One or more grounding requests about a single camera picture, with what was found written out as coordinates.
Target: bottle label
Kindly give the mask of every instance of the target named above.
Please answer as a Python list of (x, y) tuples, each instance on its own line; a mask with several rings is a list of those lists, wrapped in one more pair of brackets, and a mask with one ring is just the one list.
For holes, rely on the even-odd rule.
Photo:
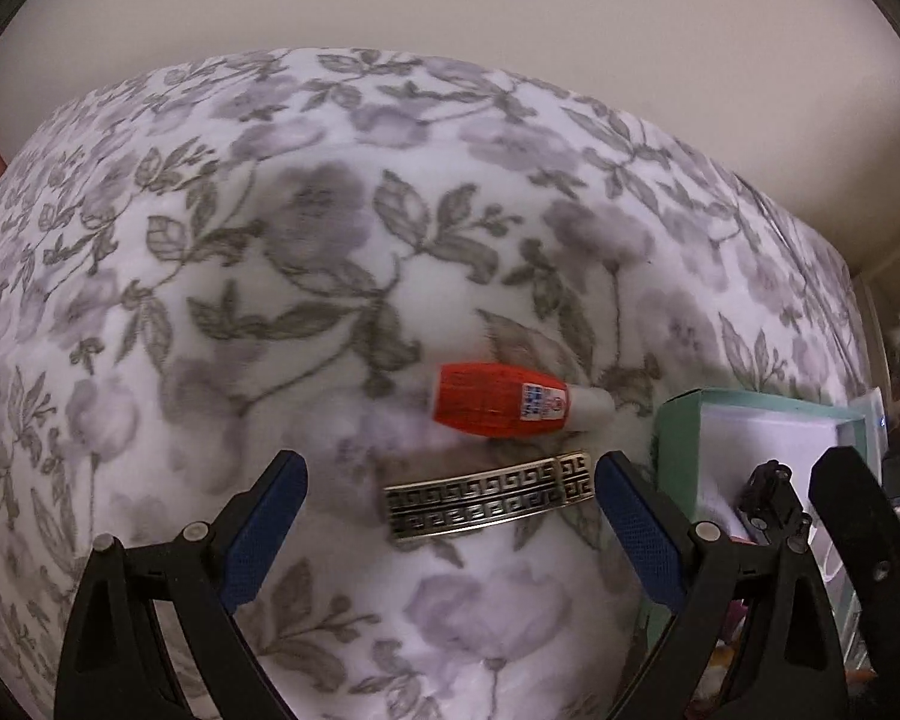
[(520, 419), (533, 422), (540, 419), (562, 419), (566, 410), (567, 398), (562, 389), (524, 382)]

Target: white bottle cap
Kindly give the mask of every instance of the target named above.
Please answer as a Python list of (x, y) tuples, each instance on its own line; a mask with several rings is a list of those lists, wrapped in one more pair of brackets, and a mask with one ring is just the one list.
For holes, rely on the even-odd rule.
[(601, 428), (616, 413), (613, 395), (598, 386), (568, 385), (570, 413), (564, 429), (584, 432)]

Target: black device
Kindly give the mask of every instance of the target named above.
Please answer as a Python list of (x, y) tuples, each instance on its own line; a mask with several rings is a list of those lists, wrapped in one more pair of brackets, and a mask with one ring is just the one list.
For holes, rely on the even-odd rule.
[[(748, 614), (715, 720), (900, 720), (900, 523), (855, 450), (823, 455), (810, 498), (860, 596), (878, 674), (850, 702), (807, 543), (810, 517), (790, 477), (777, 461), (751, 475), (740, 511), (760, 543), (741, 543), (712, 522), (690, 523), (623, 453), (602, 457), (594, 478), (601, 509), (650, 599), (674, 615), (611, 720), (682, 718), (733, 599)], [(223, 720), (293, 720), (231, 615), (255, 597), (306, 487), (306, 464), (285, 451), (213, 523), (191, 523), (169, 543), (134, 549), (99, 536), (63, 642), (55, 720), (192, 720), (154, 600), (175, 605)]]

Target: red object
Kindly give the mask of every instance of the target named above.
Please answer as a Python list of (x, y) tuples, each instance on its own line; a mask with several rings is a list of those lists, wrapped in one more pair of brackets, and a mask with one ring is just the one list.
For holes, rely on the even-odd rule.
[(437, 422), (492, 439), (559, 430), (569, 410), (564, 382), (499, 362), (443, 365), (434, 396)]

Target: blue gripper pad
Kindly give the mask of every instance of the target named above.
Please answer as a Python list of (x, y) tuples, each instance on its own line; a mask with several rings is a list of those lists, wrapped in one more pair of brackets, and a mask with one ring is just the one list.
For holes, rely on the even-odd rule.
[(679, 551), (610, 455), (597, 463), (594, 488), (645, 593), (653, 603), (679, 614), (686, 597)]
[(282, 469), (233, 539), (223, 562), (223, 584), (218, 595), (230, 614), (257, 597), (307, 495), (307, 464), (303, 457), (295, 452), (281, 455)]

